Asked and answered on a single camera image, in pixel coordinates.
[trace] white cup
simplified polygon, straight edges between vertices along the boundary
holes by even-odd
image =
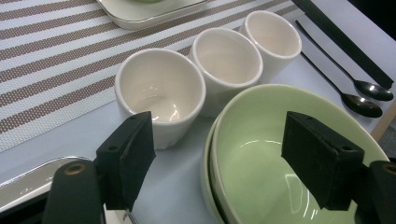
[[[254,43],[262,56],[264,69],[260,83],[269,83],[301,52],[298,32],[273,12],[249,13],[239,32]]]
[[[144,49],[128,57],[115,80],[124,119],[151,111],[154,148],[174,145],[199,114],[205,81],[196,65],[167,49]]]
[[[198,34],[189,57],[205,79],[204,117],[216,117],[237,93],[256,84],[262,75],[259,51],[246,37],[229,29],[211,28]]]

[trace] silver spoon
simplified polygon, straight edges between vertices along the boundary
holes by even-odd
[[[329,80],[329,78],[326,77],[326,75],[324,75],[323,72],[320,71],[320,69],[314,65],[314,63],[312,63],[312,61],[303,52],[301,52],[301,55],[313,68],[315,68],[315,70],[320,73],[321,76],[323,76],[324,79],[326,79],[327,82],[329,82],[338,94],[340,94],[344,105],[346,105],[350,110],[368,118],[379,118],[382,116],[382,109],[378,105],[367,101],[362,97],[341,92],[340,89],[338,89],[338,87]]]
[[[355,89],[361,94],[364,94],[370,98],[379,101],[391,101],[393,99],[393,93],[387,89],[366,81],[356,80],[352,75],[348,73],[338,62],[336,62],[332,56],[330,56],[315,40],[311,35],[304,29],[304,27],[296,21],[297,27],[300,31],[324,54],[330,59],[350,80],[352,80]]]

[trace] spoon handle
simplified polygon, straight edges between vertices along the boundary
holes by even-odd
[[[303,51],[301,51],[301,56],[315,69],[317,72],[324,78],[326,79],[327,82],[329,82],[330,85],[341,95],[343,94],[340,89],[328,78],[324,73],[308,58],[308,56],[305,55]]]
[[[348,71],[341,66],[341,64],[339,64],[338,62],[335,61],[334,58],[332,58],[332,56],[330,56],[330,54],[328,54],[319,44],[317,41],[315,41],[314,38],[312,38],[312,36],[305,30],[305,28],[298,22],[296,21],[297,24],[297,28],[306,36],[306,38],[311,41],[324,55],[326,55],[326,57],[328,59],[330,59],[330,61],[332,61],[332,63],[335,64],[335,66],[337,66],[347,77],[349,77],[352,81],[354,80],[354,78],[352,77],[352,75],[350,75],[348,73]]]

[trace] cup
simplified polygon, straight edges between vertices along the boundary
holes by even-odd
[[[296,29],[281,16],[269,11],[254,11],[239,28],[259,50],[264,63],[260,83],[269,83],[301,52],[302,41]]]
[[[154,148],[183,137],[205,100],[205,81],[196,65],[167,49],[144,49],[128,57],[115,79],[121,116],[151,111]]]
[[[204,117],[216,117],[237,93],[253,86],[262,75],[259,51],[245,36],[229,29],[202,31],[189,57],[205,79]]]

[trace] striped placemat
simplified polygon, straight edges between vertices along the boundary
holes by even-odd
[[[212,0],[132,32],[94,0],[0,0],[0,152],[114,101],[120,63],[141,49],[187,55],[207,28],[235,29],[254,10],[297,9],[290,0]]]

